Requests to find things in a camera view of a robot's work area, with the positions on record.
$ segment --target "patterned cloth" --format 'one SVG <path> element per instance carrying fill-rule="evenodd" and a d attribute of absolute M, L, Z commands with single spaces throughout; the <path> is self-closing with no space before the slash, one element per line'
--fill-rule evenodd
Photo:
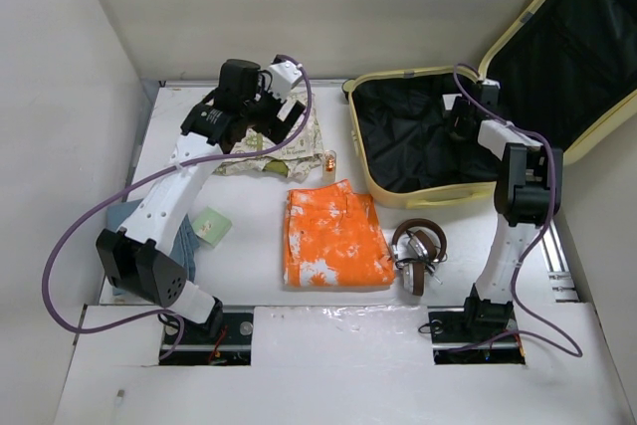
<path fill-rule="evenodd" d="M 288 193 L 284 282 L 303 287 L 388 287 L 394 280 L 373 199 L 346 179 Z"/>
<path fill-rule="evenodd" d="M 303 181 L 306 179 L 312 168 L 320 166 L 320 161 L 322 159 L 322 139 L 320 136 L 319 122 L 317 121 L 315 96 L 312 96 L 312 100 L 313 108 L 310 113 L 308 124 L 301 134 L 297 136 L 297 139 L 295 139 L 292 143 L 279 151 L 269 154 L 268 156 L 225 161 L 215 170 L 215 173 L 228 175 L 249 169 L 256 169 L 258 171 L 272 171 L 279 173 L 287 178 L 292 178 L 297 181 Z M 296 101 L 307 105 L 308 94 L 306 92 L 291 94 L 288 97 L 286 105 L 282 108 L 283 116 L 292 109 L 292 106 Z M 293 132 L 296 131 L 302 121 L 303 116 L 299 118 L 290 134 L 293 134 Z M 246 153 L 261 151 L 272 146 L 274 146 L 274 144 L 262 134 L 249 129 L 246 137 L 240 143 L 235 144 L 232 152 Z"/>

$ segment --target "yellow suitcase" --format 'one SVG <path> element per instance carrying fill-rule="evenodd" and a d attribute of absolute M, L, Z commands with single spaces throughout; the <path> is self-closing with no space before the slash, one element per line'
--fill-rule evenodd
<path fill-rule="evenodd" d="M 484 57 L 499 111 L 564 150 L 586 154 L 637 111 L 637 0 L 533 0 Z M 453 67 L 363 75 L 349 87 L 352 137 L 383 206 L 446 206 L 492 194 L 497 161 L 444 136 Z M 460 69 L 463 81 L 476 75 Z"/>

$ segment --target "orange pants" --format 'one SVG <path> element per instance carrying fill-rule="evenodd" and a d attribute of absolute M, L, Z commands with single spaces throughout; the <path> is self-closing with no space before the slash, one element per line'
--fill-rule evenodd
<path fill-rule="evenodd" d="M 288 193 L 284 281 L 289 286 L 389 286 L 393 263 L 370 195 L 346 179 Z"/>

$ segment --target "black suitcase lining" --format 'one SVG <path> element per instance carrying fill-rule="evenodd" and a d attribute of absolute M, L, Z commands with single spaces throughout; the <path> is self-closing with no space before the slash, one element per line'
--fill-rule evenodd
<path fill-rule="evenodd" d="M 546 0 L 492 58 L 499 113 L 564 150 L 637 90 L 637 0 Z M 374 181 L 395 193 L 494 181 L 499 162 L 444 130 L 451 74 L 368 81 L 352 93 Z"/>

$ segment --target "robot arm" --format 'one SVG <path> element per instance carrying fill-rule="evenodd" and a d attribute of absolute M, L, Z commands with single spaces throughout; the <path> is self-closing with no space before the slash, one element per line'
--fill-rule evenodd
<path fill-rule="evenodd" d="M 498 86 L 476 85 L 474 97 L 482 105 L 498 104 Z M 465 99 L 457 98 L 448 118 L 450 136 L 477 141 L 500 161 L 494 203 L 498 212 L 496 236 L 487 264 L 465 299 L 461 312 L 432 312 L 430 323 L 440 326 L 437 342 L 477 342 L 507 328 L 513 318 L 511 281 L 520 257 L 548 214 L 547 152 L 509 125 L 481 117 Z M 555 207 L 561 194 L 562 152 L 552 149 L 555 164 Z"/>
<path fill-rule="evenodd" d="M 541 143 L 530 139 L 529 137 L 511 130 L 508 126 L 498 121 L 489 119 L 480 123 L 478 133 L 478 143 L 493 153 L 500 161 L 503 168 L 501 178 L 498 179 L 500 188 L 497 186 L 497 198 L 500 198 L 506 188 L 506 184 L 510 184 L 505 174 L 509 177 L 516 165 L 524 168 L 525 184 L 514 184 L 513 201 L 520 201 L 521 187 L 527 187 L 527 157 L 528 155 L 540 154 Z M 545 196 L 545 189 L 541 188 L 537 192 L 537 199 L 542 201 Z M 511 211 L 515 208 L 521 209 L 520 203 L 515 205 L 502 204 L 503 200 L 496 199 L 496 209 L 498 210 L 498 226 L 496 229 L 496 237 L 487 259 L 487 265 L 484 271 L 476 281 L 476 292 L 478 297 L 490 301 L 492 304 L 506 305 L 513 300 L 511 294 L 511 279 L 514 270 L 518 264 L 519 257 L 523 251 L 529 246 L 535 235 L 537 227 L 543 222 L 541 212 L 537 211 L 533 218 L 522 222 L 516 222 L 511 217 Z"/>
<path fill-rule="evenodd" d="M 296 65 L 279 58 L 265 71 L 252 62 L 227 61 L 221 68 L 219 87 L 181 125 L 169 164 L 228 154 L 248 128 L 276 144 L 282 142 L 305 110 L 296 103 L 284 120 L 278 118 L 288 94 L 301 79 Z M 178 166 L 176 172 L 155 181 L 117 232 L 104 229 L 97 240 L 106 277 L 113 286 L 171 309 L 211 335 L 221 322 L 221 303 L 187 281 L 184 269 L 169 254 L 192 202 L 221 162 Z"/>

